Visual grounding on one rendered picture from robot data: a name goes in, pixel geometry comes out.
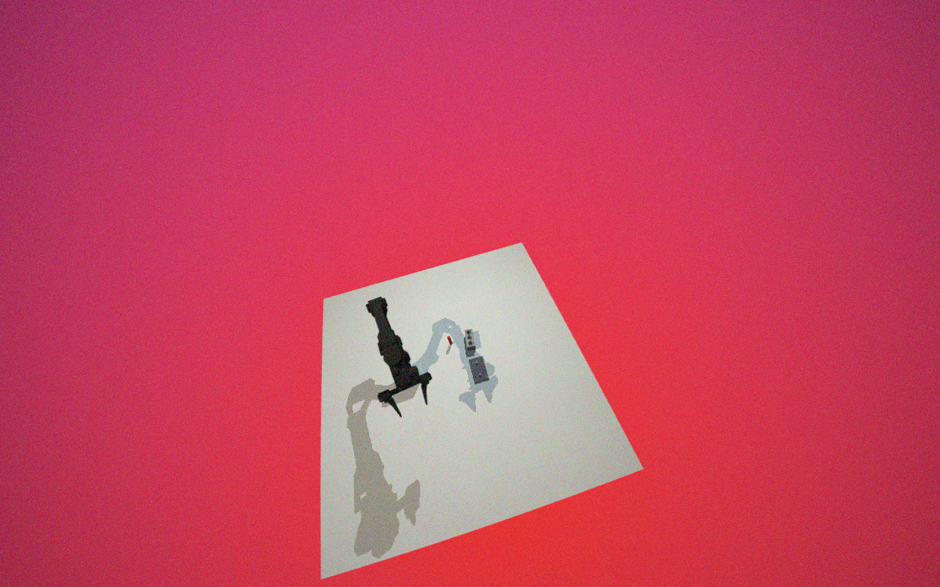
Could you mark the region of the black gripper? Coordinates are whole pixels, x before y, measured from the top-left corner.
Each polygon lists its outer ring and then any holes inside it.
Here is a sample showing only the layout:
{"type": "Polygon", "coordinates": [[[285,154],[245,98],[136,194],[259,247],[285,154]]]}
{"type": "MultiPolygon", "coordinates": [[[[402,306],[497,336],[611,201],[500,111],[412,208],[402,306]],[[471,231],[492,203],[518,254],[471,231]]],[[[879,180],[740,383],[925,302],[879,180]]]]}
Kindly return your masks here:
{"type": "MultiPolygon", "coordinates": [[[[399,373],[401,373],[401,371],[404,371],[403,368],[406,368],[406,365],[399,365],[399,367],[396,367],[394,370],[391,370],[392,376],[394,376],[394,380],[395,380],[395,371],[398,370],[399,373]]],[[[431,380],[431,374],[424,373],[422,375],[418,375],[418,378],[413,380],[412,382],[408,382],[411,384],[408,384],[408,383],[404,384],[404,387],[402,387],[402,389],[401,389],[401,386],[397,386],[396,389],[391,390],[391,391],[389,391],[389,389],[386,391],[381,391],[381,393],[377,395],[377,397],[379,398],[379,404],[381,404],[382,402],[384,402],[384,404],[389,404],[390,406],[392,406],[392,408],[394,408],[394,410],[396,410],[398,415],[402,416],[401,412],[398,409],[398,406],[396,406],[394,398],[391,398],[391,397],[394,396],[396,393],[399,393],[400,391],[405,391],[406,389],[410,389],[410,387],[414,386],[414,384],[421,383],[422,398],[424,398],[425,404],[427,405],[427,384],[430,382],[430,380],[431,380]]]]}

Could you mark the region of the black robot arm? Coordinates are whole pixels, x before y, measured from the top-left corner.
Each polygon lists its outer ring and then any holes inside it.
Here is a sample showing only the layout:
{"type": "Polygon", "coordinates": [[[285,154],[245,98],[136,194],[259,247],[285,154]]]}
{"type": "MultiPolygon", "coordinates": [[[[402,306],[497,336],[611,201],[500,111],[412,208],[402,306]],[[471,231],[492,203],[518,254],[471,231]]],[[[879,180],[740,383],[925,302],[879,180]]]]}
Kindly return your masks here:
{"type": "Polygon", "coordinates": [[[408,382],[412,382],[413,377],[417,376],[417,373],[415,373],[414,367],[408,364],[410,357],[408,352],[404,351],[402,348],[403,343],[401,342],[401,338],[396,337],[394,330],[389,326],[386,317],[386,306],[386,298],[382,297],[373,298],[373,300],[368,301],[368,304],[366,304],[368,313],[375,317],[377,326],[379,327],[379,337],[377,338],[379,338],[378,345],[380,356],[383,356],[385,363],[389,365],[389,369],[391,370],[399,367],[399,365],[406,365],[406,368],[403,368],[404,371],[401,371],[401,373],[399,373],[398,370],[395,371],[396,386],[403,386],[408,382]]]}

